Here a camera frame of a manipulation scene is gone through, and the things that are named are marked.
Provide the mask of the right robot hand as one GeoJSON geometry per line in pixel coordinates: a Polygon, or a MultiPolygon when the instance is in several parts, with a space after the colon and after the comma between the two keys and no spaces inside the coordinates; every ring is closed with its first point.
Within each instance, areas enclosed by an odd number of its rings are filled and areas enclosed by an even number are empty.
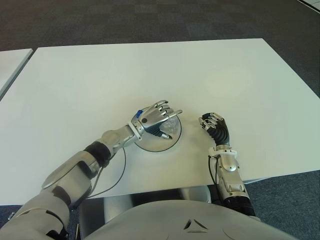
{"type": "Polygon", "coordinates": [[[229,130],[222,116],[215,112],[209,112],[203,114],[198,121],[217,146],[230,145],[229,130]]]}

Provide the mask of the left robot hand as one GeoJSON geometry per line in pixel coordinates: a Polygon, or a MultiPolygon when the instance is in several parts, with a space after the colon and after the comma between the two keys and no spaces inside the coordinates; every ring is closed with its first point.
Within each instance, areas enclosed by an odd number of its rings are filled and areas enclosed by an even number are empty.
{"type": "Polygon", "coordinates": [[[183,111],[181,109],[173,110],[168,103],[167,100],[160,100],[146,109],[138,110],[131,123],[142,135],[148,133],[159,138],[171,140],[172,136],[163,132],[160,126],[183,111]]]}

